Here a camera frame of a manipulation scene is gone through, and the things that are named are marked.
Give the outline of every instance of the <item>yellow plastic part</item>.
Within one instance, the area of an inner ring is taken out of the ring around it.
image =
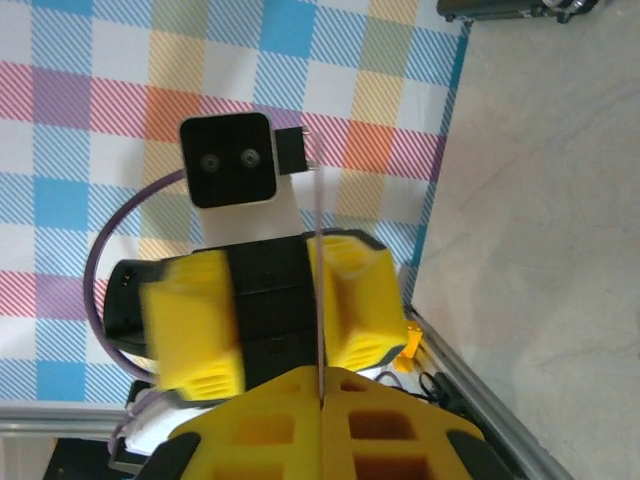
[[[471,480],[449,430],[470,422],[340,368],[300,367],[178,427],[201,441],[182,480]]]
[[[471,480],[447,438],[470,422],[343,369],[329,369],[322,409],[323,478]]]
[[[182,480],[320,480],[318,371],[300,367],[178,427],[201,440]]]
[[[163,280],[140,290],[145,334],[158,359],[160,390],[186,400],[211,400],[244,390],[244,371],[224,252],[172,260]]]
[[[407,327],[391,252],[355,237],[322,237],[327,363],[361,370],[407,343]],[[307,240],[315,277],[316,239]]]
[[[393,366],[399,372],[410,373],[413,371],[413,357],[418,351],[418,346],[422,340],[422,329],[418,322],[410,320],[408,323],[409,341],[404,350],[393,359]]]

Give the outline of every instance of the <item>camera lens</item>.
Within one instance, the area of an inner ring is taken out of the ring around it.
[[[240,154],[242,164],[247,168],[253,168],[260,163],[260,155],[253,148],[247,148]]]
[[[220,168],[220,160],[215,155],[208,153],[202,156],[200,165],[205,172],[213,173]]]

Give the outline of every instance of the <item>black square camera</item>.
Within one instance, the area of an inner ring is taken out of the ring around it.
[[[188,118],[180,126],[180,142],[196,207],[264,202],[276,195],[277,159],[266,115]]]

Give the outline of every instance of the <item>metal rail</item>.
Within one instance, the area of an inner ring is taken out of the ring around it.
[[[106,439],[123,413],[115,409],[0,406],[0,436]]]
[[[439,370],[449,374],[451,381],[465,399],[500,437],[520,464],[528,479],[573,480],[565,468],[536,440],[529,430],[511,413],[498,397],[480,380],[429,323],[413,307],[407,315],[417,321],[429,347],[429,356]]]

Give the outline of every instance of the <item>checkered tablecloth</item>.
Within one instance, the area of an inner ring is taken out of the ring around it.
[[[409,297],[467,36],[435,0],[0,0],[0,400],[123,401],[83,265],[116,208],[181,167],[190,115],[321,132],[326,225],[390,246]],[[294,177],[310,229],[311,183]],[[99,289],[121,258],[200,242],[173,186],[118,229]]]

